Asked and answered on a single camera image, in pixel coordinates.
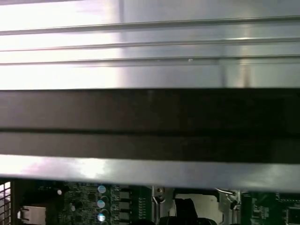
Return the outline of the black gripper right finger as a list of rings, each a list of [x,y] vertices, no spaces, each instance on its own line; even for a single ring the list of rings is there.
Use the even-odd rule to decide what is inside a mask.
[[[190,225],[216,225],[214,219],[207,216],[214,216],[215,209],[210,203],[200,203],[195,207],[192,199],[187,199],[187,220]]]

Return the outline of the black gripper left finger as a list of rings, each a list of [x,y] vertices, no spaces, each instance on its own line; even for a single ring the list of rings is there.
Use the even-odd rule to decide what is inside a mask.
[[[162,217],[159,225],[186,225],[187,216],[185,213],[185,200],[176,198],[173,200],[175,206],[175,216]],[[139,219],[135,221],[135,225],[155,225],[154,222],[147,219]]]

